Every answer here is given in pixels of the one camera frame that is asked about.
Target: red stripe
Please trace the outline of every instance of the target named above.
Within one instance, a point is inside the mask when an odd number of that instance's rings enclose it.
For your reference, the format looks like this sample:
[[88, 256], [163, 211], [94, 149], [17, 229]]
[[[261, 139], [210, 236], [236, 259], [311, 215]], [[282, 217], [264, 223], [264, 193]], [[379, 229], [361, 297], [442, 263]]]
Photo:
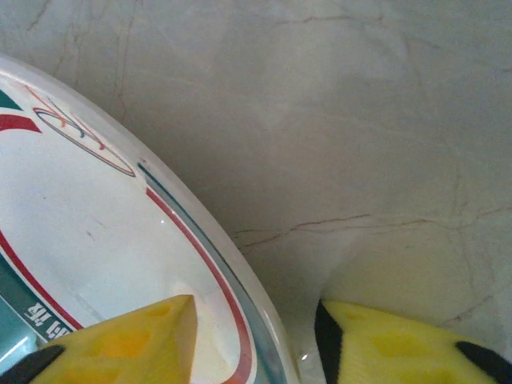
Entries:
[[188, 227], [179, 219], [175, 212], [173, 212], [167, 204], [164, 203], [163, 200], [160, 199], [159, 196], [156, 195], [151, 189], [146, 189], [146, 194], [153, 200], [157, 206], [160, 207], [161, 210], [170, 218], [173, 223], [180, 229], [181, 232], [186, 236], [187, 240], [192, 244], [195, 250], [199, 253], [202, 260], [208, 266], [208, 269], [214, 276], [217, 284], [221, 287], [224, 296], [226, 297], [227, 303], [230, 306], [231, 312], [233, 312], [234, 322], [237, 326], [238, 337], [240, 340], [240, 360], [238, 360], [238, 366], [235, 372], [224, 381], [223, 384], [235, 384], [240, 382], [246, 382], [250, 375], [251, 368], [251, 360], [252, 360], [252, 349], [250, 348], [250, 337], [247, 331], [246, 322], [243, 319], [242, 312], [238, 308], [236, 300], [232, 295], [230, 288], [228, 287], [226, 281], [223, 276], [217, 269], [214, 261], [210, 258], [210, 256], [204, 251], [201, 244], [199, 244], [198, 240], [195, 236], [192, 235]]
[[0, 132], [3, 130], [30, 130], [41, 133], [32, 120], [15, 114], [0, 114]]
[[58, 313], [60, 314], [69, 324], [71, 324], [75, 329], [80, 330], [83, 328], [74, 318], [68, 314], [64, 308], [62, 308], [46, 290], [39, 284], [39, 282], [35, 279], [31, 272], [26, 268], [25, 264], [19, 259], [16, 255], [10, 244], [7, 242], [7, 239], [3, 235], [0, 230], [0, 247], [6, 252], [7, 257], [12, 261], [12, 263], [18, 268], [23, 277], [32, 285], [32, 287], [44, 298], [48, 304]]

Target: marble surface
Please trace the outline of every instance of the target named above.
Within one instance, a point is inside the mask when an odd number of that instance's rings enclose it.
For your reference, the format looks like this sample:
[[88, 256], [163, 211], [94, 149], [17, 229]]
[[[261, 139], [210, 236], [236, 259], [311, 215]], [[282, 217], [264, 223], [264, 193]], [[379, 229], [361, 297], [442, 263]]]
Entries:
[[512, 3], [5, 0], [0, 51], [98, 104], [260, 277], [305, 382], [321, 297], [512, 358]]

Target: white marble countertop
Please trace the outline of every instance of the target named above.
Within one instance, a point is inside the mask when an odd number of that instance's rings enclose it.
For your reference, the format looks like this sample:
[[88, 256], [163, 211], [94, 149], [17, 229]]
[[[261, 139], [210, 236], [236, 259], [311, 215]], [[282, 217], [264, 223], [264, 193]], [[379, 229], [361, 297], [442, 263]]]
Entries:
[[321, 294], [512, 358], [511, 36], [507, 0], [0, 10], [1, 52], [122, 122], [226, 229], [306, 382]]

